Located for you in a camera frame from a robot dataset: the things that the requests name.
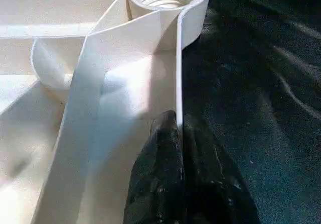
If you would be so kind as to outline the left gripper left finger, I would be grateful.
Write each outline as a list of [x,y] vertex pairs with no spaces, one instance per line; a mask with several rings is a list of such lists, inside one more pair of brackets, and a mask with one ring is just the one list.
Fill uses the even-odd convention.
[[184,223],[185,177],[176,113],[151,124],[128,186],[124,223]]

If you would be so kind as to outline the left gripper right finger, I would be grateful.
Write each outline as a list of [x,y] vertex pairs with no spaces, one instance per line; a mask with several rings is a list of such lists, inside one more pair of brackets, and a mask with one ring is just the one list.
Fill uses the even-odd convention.
[[258,211],[233,159],[207,126],[186,122],[183,153],[189,223],[258,223]]

